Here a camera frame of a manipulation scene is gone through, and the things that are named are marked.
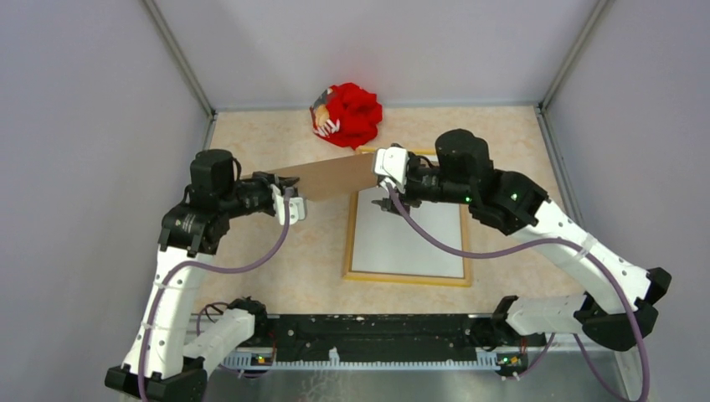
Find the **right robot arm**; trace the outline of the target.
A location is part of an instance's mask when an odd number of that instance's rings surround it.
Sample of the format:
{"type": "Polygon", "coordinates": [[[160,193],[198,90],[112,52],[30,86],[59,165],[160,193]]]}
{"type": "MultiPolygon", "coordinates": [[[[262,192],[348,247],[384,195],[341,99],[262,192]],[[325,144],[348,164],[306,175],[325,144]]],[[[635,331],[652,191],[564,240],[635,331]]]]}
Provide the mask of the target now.
{"type": "Polygon", "coordinates": [[[479,223],[535,249],[582,287],[572,296],[507,296],[492,315],[491,335],[502,345],[538,333],[583,334],[601,347],[639,348],[659,316],[656,303],[671,284],[661,267],[630,263],[576,224],[548,192],[520,172],[496,168],[488,143],[465,129],[435,140],[430,161],[398,144],[373,155],[383,209],[406,214],[424,202],[465,206],[479,223]]]}

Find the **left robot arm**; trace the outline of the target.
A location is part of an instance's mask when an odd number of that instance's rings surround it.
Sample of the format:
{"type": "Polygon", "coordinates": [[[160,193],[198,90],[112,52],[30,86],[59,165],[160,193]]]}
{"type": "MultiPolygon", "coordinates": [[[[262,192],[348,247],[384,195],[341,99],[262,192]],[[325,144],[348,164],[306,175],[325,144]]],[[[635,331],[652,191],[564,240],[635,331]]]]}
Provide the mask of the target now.
{"type": "Polygon", "coordinates": [[[242,342],[262,344],[268,323],[244,308],[228,306],[218,321],[188,342],[193,303],[207,272],[241,274],[270,260],[289,228],[306,217],[292,173],[254,172],[224,149],[198,152],[182,200],[162,218],[157,268],[140,327],[123,362],[106,372],[104,385],[140,401],[200,401],[208,379],[242,342]],[[267,214],[282,227],[275,244],[256,261],[220,267],[212,261],[230,220],[267,214]]]}

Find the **brown cardboard backing board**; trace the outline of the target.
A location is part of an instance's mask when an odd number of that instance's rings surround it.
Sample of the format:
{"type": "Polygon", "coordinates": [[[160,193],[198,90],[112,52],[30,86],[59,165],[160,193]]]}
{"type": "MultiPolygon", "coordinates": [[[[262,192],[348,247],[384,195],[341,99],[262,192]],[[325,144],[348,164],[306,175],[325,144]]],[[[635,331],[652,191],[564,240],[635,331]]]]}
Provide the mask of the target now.
{"type": "Polygon", "coordinates": [[[318,202],[376,187],[377,177],[373,174],[373,159],[372,153],[359,153],[268,169],[265,173],[299,177],[300,181],[296,185],[298,194],[308,201],[318,202]]]}

